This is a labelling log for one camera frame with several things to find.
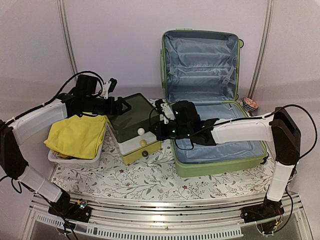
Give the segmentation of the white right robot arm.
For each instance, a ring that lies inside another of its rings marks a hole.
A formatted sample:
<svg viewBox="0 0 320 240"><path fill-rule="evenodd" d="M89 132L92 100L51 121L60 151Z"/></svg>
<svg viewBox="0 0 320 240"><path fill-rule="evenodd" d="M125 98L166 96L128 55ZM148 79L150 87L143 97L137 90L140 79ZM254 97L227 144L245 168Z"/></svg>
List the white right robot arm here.
<svg viewBox="0 0 320 240"><path fill-rule="evenodd" d="M275 147L275 168L262 203L241 209L246 223L284 214L283 194L301 158L301 132L285 107L249 116L235 101L155 102L163 120L150 130L158 140L174 142L180 177L200 177L256 167L267 156L265 143Z"/></svg>

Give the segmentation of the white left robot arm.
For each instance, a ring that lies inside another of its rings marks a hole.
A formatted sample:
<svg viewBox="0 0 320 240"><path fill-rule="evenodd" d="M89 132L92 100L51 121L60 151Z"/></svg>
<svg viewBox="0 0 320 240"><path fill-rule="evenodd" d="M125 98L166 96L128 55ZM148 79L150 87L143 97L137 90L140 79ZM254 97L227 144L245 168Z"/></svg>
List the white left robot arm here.
<svg viewBox="0 0 320 240"><path fill-rule="evenodd" d="M35 161L29 158L43 160L45 155L30 153L27 141L53 124L72 117L92 120L130 111L132 107L123 97L110 96L117 83L115 78L104 81L91 70L80 71L66 80L49 100L0 122L0 167L5 175L38 194L48 203L48 212L64 221L87 223L93 209L84 199L72 203L67 191L33 167Z"/></svg>

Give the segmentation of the drawer cabinet with dark top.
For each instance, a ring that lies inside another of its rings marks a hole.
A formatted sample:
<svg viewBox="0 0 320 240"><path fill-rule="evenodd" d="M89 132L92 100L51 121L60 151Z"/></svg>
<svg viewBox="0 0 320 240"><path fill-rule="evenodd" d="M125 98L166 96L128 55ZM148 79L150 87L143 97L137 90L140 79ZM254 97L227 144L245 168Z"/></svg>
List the drawer cabinet with dark top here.
<svg viewBox="0 0 320 240"><path fill-rule="evenodd" d="M141 93L124 98L131 109L121 115L108 115L109 132L124 164L146 158L162 148L162 142L149 131L150 123L160 120L153 105Z"/></svg>

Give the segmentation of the white plastic mesh basket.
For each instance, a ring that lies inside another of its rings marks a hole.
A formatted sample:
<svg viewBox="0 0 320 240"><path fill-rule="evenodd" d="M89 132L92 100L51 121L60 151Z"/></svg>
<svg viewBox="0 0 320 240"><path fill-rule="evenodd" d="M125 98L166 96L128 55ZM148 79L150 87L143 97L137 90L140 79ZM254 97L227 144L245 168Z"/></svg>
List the white plastic mesh basket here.
<svg viewBox="0 0 320 240"><path fill-rule="evenodd" d="M101 142L97 146L96 151L93 152L93 157L87 157L86 155L82 156L78 154L66 154L63 156L61 152L50 149L47 154L47 159L52 163L60 164L69 168L95 168L100 163L103 143L105 141L107 131L108 123L106 122L104 124L103 132L101 133Z"/></svg>

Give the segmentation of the plain yellow garment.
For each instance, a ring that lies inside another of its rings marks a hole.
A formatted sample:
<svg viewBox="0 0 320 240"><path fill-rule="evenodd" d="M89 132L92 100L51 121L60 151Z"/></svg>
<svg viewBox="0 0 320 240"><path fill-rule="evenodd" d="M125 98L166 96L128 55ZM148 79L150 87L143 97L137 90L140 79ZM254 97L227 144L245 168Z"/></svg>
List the plain yellow garment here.
<svg viewBox="0 0 320 240"><path fill-rule="evenodd" d="M74 115L70 118L52 124L44 144L51 150L65 155L94 156L101 142L101 135L106 116L82 116Z"/></svg>

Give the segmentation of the green hard-shell suitcase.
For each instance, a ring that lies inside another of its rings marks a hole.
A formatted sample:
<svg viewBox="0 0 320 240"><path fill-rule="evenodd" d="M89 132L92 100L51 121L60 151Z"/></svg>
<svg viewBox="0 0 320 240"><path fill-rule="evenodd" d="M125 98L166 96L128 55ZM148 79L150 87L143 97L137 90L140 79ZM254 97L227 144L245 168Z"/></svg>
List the green hard-shell suitcase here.
<svg viewBox="0 0 320 240"><path fill-rule="evenodd" d="M169 30L162 36L161 83L166 101L193 102L202 120L247 117L238 103L242 40L227 32ZM172 142L177 174L201 177L254 168L268 158L262 141L233 141L216 146Z"/></svg>

